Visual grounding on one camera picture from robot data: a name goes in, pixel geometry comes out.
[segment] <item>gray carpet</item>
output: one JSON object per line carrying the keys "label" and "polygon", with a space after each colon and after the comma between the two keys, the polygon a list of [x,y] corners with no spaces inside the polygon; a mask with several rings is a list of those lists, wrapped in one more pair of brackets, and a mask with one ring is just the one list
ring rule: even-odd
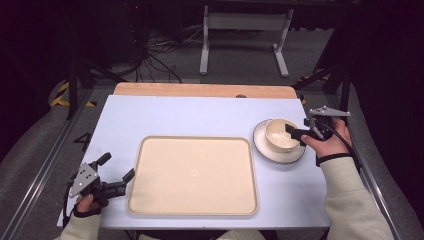
{"label": "gray carpet", "polygon": [[[200,76],[199,61],[201,44],[194,42],[183,46],[173,53],[161,54],[157,57],[166,65],[176,65],[175,72],[185,82],[216,84],[248,84],[248,85],[292,85],[301,76],[309,76],[320,56],[331,31],[291,31],[288,34],[283,55],[290,77],[282,78],[276,60],[271,51],[273,39],[278,34],[262,32],[255,38],[244,37],[236,33],[217,33],[210,43],[209,68],[206,76]],[[143,65],[141,74],[144,81],[152,81],[148,69]],[[155,80],[168,80],[168,74],[151,70]],[[126,76],[134,81],[134,74]],[[321,107],[327,104],[328,98],[323,96],[315,83],[302,91],[306,96],[305,109]],[[38,196],[27,218],[23,219],[22,228],[16,230],[16,239],[53,239],[61,229],[56,227],[62,207],[65,184],[70,174],[76,169],[84,155],[83,144],[73,143],[86,132],[93,133],[97,120],[104,106],[106,97],[113,92],[113,86],[98,84],[91,92],[90,101],[97,102],[96,107],[83,107],[69,136],[65,139],[64,148],[57,157],[53,171]],[[391,178],[378,150],[373,144],[366,121],[362,115],[354,88],[351,89],[349,109],[350,128],[355,146],[365,159],[387,202],[389,211],[395,221],[402,239],[424,239],[422,227],[417,221],[415,212]],[[0,164],[0,233],[3,233],[10,219],[15,215],[33,179],[37,176],[45,159],[65,125],[67,107],[55,106],[38,121],[17,142]],[[278,232],[282,240],[319,239],[321,230],[295,229]],[[123,231],[100,231],[99,239],[128,239]]]}

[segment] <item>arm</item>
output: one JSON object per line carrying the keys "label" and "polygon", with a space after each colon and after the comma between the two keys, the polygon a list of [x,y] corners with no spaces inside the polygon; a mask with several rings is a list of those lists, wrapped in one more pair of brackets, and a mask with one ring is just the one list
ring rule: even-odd
{"label": "arm", "polygon": [[[350,134],[341,120],[335,129],[349,143]],[[393,239],[389,225],[365,189],[346,146],[332,136],[325,142],[309,136],[302,140],[318,158],[327,183],[325,212],[330,220],[328,239]]]}
{"label": "arm", "polygon": [[101,208],[93,203],[91,194],[84,197],[74,208],[71,219],[56,240],[95,240],[101,220]]}

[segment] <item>tray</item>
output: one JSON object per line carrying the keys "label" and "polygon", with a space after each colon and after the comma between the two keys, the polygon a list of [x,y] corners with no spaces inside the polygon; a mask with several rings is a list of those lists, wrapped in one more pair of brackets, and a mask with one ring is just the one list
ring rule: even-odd
{"label": "tray", "polygon": [[250,143],[149,136],[128,196],[133,214],[251,215],[258,207]]}

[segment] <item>bowl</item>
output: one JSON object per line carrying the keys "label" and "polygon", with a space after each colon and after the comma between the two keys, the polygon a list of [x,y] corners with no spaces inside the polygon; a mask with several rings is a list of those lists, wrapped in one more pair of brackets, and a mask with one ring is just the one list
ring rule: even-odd
{"label": "bowl", "polygon": [[290,152],[299,145],[299,141],[291,139],[290,133],[286,132],[286,124],[297,129],[297,126],[286,119],[272,119],[266,124],[265,138],[268,147],[279,153]]}

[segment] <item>sleeve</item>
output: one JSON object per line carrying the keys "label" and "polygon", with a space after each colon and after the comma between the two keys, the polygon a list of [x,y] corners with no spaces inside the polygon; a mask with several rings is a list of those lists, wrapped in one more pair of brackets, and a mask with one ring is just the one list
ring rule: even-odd
{"label": "sleeve", "polygon": [[101,214],[83,218],[75,217],[72,214],[68,225],[56,240],[96,240],[99,234],[100,220]]}
{"label": "sleeve", "polygon": [[352,157],[338,157],[320,165],[327,182],[325,212],[329,240],[393,239],[386,219],[365,189]]}

